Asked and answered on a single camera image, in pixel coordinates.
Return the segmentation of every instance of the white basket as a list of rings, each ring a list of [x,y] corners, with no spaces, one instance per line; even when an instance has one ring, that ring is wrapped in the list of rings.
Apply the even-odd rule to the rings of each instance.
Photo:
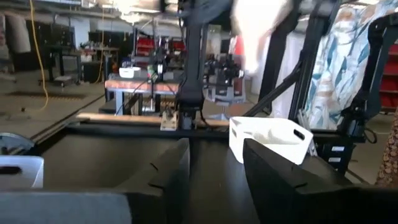
[[[139,76],[141,74],[141,68],[131,67],[131,68],[119,68],[119,75],[122,78],[134,78],[134,76]]]
[[[39,156],[0,156],[0,167],[19,167],[18,174],[0,174],[0,189],[43,187],[44,160]]]
[[[229,148],[240,163],[243,163],[243,140],[246,138],[300,165],[313,134],[289,119],[232,117],[229,119]]]

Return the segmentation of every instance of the floral fabric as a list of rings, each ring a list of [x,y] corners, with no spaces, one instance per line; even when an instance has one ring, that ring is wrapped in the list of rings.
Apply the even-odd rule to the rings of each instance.
[[[398,0],[382,0],[365,9],[342,7],[329,36],[319,46],[305,111],[313,129],[336,129],[341,110],[361,87],[369,56],[368,27],[393,13]]]

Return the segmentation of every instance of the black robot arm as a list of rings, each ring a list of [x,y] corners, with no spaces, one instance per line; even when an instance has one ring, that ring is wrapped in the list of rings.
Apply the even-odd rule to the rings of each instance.
[[[398,13],[380,17],[369,25],[370,54],[362,86],[352,104],[341,112],[343,120],[338,131],[351,137],[363,137],[366,122],[381,110],[379,97],[381,78],[388,51],[398,39]]]

